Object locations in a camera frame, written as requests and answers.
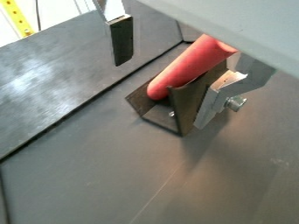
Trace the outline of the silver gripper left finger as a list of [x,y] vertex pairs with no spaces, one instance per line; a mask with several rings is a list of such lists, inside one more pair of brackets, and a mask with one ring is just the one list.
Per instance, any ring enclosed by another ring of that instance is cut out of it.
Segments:
[[114,65],[118,67],[133,56],[133,17],[126,14],[122,0],[91,0],[106,25]]

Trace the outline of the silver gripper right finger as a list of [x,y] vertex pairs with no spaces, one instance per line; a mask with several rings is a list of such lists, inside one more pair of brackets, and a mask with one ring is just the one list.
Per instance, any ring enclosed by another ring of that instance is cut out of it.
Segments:
[[226,71],[212,82],[204,95],[193,125],[202,129],[224,108],[237,112],[246,99],[240,95],[261,88],[276,70],[238,52],[226,59]]

